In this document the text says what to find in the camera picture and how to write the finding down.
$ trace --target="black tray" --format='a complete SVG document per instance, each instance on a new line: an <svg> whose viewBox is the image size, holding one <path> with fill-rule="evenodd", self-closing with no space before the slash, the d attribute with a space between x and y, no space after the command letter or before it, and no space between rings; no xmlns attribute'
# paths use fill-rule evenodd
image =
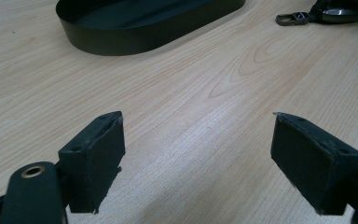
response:
<svg viewBox="0 0 358 224"><path fill-rule="evenodd" d="M71 43L100 55L156 49L241 8L245 0L60 0Z"/></svg>

